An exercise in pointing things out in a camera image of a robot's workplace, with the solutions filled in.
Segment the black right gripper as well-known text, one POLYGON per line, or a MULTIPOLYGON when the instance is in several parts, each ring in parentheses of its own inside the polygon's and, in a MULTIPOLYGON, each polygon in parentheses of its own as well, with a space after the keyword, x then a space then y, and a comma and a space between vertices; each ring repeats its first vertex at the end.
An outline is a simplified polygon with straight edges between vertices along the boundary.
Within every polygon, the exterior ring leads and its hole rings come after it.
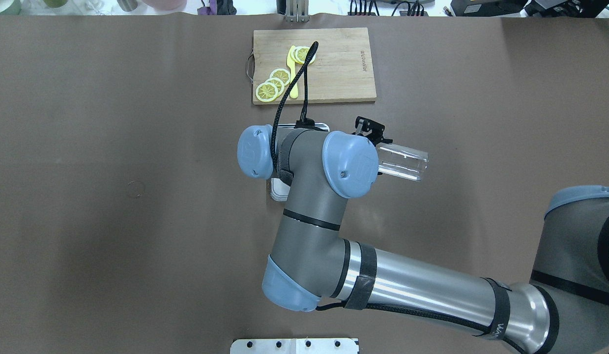
POLYGON ((369 141, 373 145, 380 143, 386 143, 386 139, 383 136, 385 126, 381 123, 374 121, 373 119, 365 117, 356 117, 354 121, 355 135, 369 135, 369 141))

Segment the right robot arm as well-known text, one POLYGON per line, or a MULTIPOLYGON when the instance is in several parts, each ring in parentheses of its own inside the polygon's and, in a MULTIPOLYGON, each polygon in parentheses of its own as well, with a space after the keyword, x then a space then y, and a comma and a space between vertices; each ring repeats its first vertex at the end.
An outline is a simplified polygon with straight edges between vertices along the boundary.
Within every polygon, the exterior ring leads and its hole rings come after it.
POLYGON ((609 345, 609 186, 565 188, 552 198, 526 283, 506 284, 342 238, 350 199, 378 175, 419 181, 421 168, 396 171, 397 147, 383 126, 322 130, 313 124, 253 125, 237 143, 245 175, 290 187, 268 255, 262 289, 290 311, 343 308, 423 318, 499 341, 519 354, 593 354, 609 345))

